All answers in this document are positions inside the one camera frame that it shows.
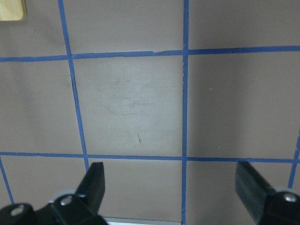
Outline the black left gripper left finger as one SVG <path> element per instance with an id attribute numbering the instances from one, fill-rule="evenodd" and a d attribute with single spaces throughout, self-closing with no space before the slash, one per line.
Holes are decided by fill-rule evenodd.
<path id="1" fill-rule="evenodd" d="M 75 191 L 92 213 L 98 214 L 105 194 L 105 172 L 103 162 L 90 165 L 84 178 Z"/>

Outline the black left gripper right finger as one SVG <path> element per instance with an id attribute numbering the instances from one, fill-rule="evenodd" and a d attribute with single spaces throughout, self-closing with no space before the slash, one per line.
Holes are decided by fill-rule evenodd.
<path id="1" fill-rule="evenodd" d="M 273 186 L 247 161 L 239 161 L 236 164 L 235 192 L 256 223 L 263 219 L 268 198 L 277 193 Z"/>

